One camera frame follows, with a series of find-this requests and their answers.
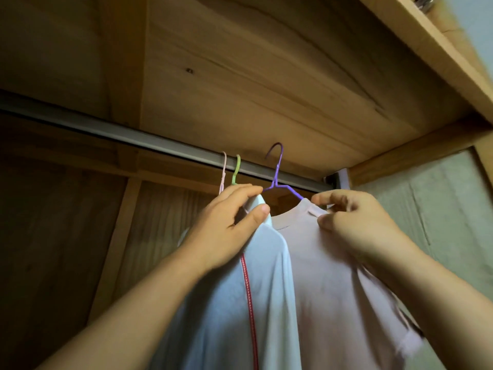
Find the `green hanger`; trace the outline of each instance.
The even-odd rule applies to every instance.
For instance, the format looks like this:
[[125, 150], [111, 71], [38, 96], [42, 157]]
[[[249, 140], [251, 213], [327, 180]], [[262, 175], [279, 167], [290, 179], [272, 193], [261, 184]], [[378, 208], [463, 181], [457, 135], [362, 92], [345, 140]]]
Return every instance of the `green hanger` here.
[[231, 179], [231, 185], [234, 186], [235, 184], [237, 184], [236, 182], [236, 174], [238, 174], [238, 171], [240, 170], [240, 163], [242, 162], [242, 159], [240, 158], [240, 155], [237, 154], [236, 155], [236, 168], [235, 168], [235, 172], [233, 173], [233, 178]]

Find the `metal rail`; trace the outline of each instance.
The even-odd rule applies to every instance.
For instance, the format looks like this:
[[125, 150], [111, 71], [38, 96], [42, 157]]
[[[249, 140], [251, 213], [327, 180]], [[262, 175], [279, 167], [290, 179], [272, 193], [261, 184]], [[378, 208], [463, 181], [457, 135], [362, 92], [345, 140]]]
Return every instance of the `metal rail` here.
[[[134, 130], [117, 123], [107, 122], [87, 114], [43, 103], [10, 92], [0, 91], [0, 111], [36, 122], [125, 143], [213, 167], [222, 168], [224, 163], [224, 155], [221, 153]], [[228, 157], [226, 169], [234, 171], [235, 167], [236, 157]], [[272, 180], [274, 177], [274, 169], [243, 160], [240, 173], [263, 180]], [[283, 172], [279, 172], [278, 181], [282, 184], [288, 184], [292, 187], [312, 192], [322, 192], [332, 189], [332, 186], [329, 184]]]

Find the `right hand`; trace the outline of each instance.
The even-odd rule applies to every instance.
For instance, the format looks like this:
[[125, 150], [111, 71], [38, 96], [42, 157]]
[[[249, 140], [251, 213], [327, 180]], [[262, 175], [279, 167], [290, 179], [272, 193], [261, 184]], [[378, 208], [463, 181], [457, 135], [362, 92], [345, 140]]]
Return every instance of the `right hand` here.
[[420, 251], [369, 193], [335, 189], [317, 193], [311, 202], [333, 205], [328, 214], [318, 218], [318, 225], [372, 272]]

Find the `neckline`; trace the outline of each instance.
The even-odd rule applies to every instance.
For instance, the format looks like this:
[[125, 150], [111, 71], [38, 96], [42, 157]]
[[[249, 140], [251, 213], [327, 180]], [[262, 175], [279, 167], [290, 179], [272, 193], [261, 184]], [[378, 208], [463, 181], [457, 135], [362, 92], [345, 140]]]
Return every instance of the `neckline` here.
[[304, 198], [291, 210], [286, 213], [279, 214], [278, 216], [272, 217], [272, 226], [276, 230], [291, 226], [296, 223], [297, 219], [306, 214], [310, 213], [315, 217], [320, 217], [323, 214], [327, 214], [324, 209], [319, 208], [317, 205], [312, 204], [310, 200]]

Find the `hand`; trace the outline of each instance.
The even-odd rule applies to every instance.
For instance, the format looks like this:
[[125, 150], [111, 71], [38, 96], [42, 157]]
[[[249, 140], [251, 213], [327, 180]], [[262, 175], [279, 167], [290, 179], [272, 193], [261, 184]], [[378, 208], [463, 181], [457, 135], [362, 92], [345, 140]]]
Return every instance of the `hand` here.
[[333, 233], [361, 263], [373, 273], [382, 262], [396, 263], [419, 248], [371, 194], [345, 189], [317, 193], [315, 205], [333, 206], [318, 218], [321, 228]]
[[258, 205], [235, 225], [240, 207], [262, 190], [251, 184], [227, 187], [205, 207], [180, 249], [197, 260], [204, 272], [230, 261], [269, 215], [267, 204]]

